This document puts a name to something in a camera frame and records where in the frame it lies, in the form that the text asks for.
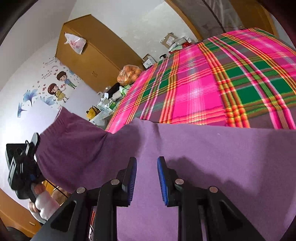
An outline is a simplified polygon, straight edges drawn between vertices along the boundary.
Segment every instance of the bed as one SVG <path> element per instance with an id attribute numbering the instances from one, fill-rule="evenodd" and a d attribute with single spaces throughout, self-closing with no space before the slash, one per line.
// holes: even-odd
<path id="1" fill-rule="evenodd" d="M 143 72 L 106 130 L 134 118 L 245 128 L 295 129 L 296 52 L 258 28 L 189 46 Z"/>

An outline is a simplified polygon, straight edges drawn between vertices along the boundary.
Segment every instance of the orange plastic bag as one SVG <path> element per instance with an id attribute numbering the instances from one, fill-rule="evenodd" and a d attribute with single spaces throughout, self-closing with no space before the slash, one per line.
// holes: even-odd
<path id="1" fill-rule="evenodd" d="M 142 70 L 135 65 L 126 65 L 119 72 L 117 77 L 117 82 L 122 86 L 130 85 L 134 83 L 139 75 L 142 73 Z"/>

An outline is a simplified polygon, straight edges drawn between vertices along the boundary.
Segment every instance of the cartoon boy sticker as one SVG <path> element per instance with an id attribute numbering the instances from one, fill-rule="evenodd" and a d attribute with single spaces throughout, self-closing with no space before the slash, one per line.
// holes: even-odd
<path id="1" fill-rule="evenodd" d="M 59 81 L 64 81 L 65 84 L 69 85 L 70 87 L 72 87 L 73 89 L 75 89 L 77 86 L 74 85 L 71 80 L 67 79 L 67 74 L 64 71 L 61 71 L 60 73 L 57 74 L 57 79 Z"/>
<path id="2" fill-rule="evenodd" d="M 66 87 L 63 90 L 60 90 L 59 87 L 57 86 L 57 84 L 52 83 L 50 86 L 48 86 L 47 91 L 49 94 L 55 95 L 57 97 L 58 101 L 63 100 L 66 103 L 64 98 L 66 98 L 67 100 L 69 98 L 67 98 L 66 95 L 64 93 L 62 93 L 65 89 L 66 89 Z"/>

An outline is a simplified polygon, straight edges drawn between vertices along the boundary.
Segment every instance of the white box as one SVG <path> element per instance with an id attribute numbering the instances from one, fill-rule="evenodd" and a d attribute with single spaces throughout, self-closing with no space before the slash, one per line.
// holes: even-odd
<path id="1" fill-rule="evenodd" d="M 143 65 L 147 69 L 155 63 L 156 63 L 155 60 L 151 56 L 148 56 L 148 59 L 143 63 Z"/>

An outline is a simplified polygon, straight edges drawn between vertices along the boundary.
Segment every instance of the white paper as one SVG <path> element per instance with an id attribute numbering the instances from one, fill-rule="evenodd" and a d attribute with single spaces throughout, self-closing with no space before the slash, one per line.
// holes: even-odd
<path id="1" fill-rule="evenodd" d="M 169 36 L 169 37 L 168 37 L 168 40 L 167 40 L 167 42 L 166 42 L 166 44 L 171 46 L 171 45 L 173 44 L 174 40 L 175 40 L 174 37 Z"/>

